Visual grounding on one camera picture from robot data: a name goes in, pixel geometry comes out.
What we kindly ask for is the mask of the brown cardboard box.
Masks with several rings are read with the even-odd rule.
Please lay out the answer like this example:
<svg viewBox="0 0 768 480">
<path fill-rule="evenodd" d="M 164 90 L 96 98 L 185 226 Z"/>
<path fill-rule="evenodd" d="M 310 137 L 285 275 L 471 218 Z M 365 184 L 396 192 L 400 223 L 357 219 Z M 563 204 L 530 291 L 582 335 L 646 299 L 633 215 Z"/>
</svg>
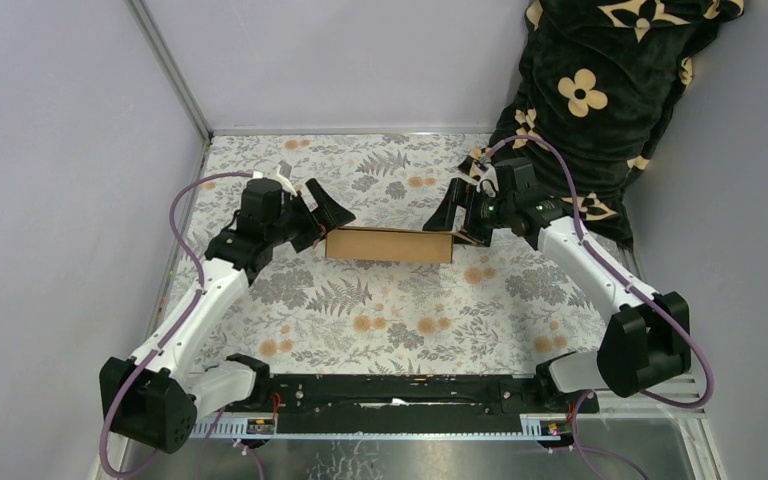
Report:
<svg viewBox="0 0 768 480">
<path fill-rule="evenodd" d="M 450 264 L 457 245 L 483 247 L 455 232 L 342 227 L 327 234 L 325 257 L 337 260 Z"/>
</svg>

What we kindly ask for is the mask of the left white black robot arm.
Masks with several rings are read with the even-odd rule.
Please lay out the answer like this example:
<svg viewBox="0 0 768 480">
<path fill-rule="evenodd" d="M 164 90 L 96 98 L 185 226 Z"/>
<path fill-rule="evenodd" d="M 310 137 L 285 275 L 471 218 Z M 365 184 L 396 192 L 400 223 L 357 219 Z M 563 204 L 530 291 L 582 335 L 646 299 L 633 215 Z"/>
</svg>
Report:
<svg viewBox="0 0 768 480">
<path fill-rule="evenodd" d="M 203 373 L 192 368 L 208 334 L 276 247 L 302 252 L 355 220 L 317 180 L 305 186 L 314 208 L 280 176 L 248 180 L 231 222 L 196 259 L 197 278 L 180 303 L 130 357 L 103 365 L 103 440 L 116 433 L 171 454 L 206 415 L 234 403 L 256 411 L 271 402 L 270 368 L 260 360 L 234 354 Z"/>
</svg>

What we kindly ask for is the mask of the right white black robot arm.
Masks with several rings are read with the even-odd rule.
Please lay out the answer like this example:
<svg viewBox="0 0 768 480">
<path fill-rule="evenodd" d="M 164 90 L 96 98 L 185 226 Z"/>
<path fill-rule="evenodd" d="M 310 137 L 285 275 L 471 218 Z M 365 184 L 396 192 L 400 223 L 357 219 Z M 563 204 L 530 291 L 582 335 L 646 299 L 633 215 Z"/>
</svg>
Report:
<svg viewBox="0 0 768 480">
<path fill-rule="evenodd" d="M 583 390 L 627 398 L 689 371 L 689 307 L 676 292 L 661 294 L 606 251 L 574 218 L 570 203 L 551 197 L 526 159 L 503 161 L 479 181 L 455 178 L 423 226 L 487 246 L 508 229 L 554 262 L 605 322 L 599 347 L 549 360 L 537 369 L 535 402 L 557 412 Z"/>
</svg>

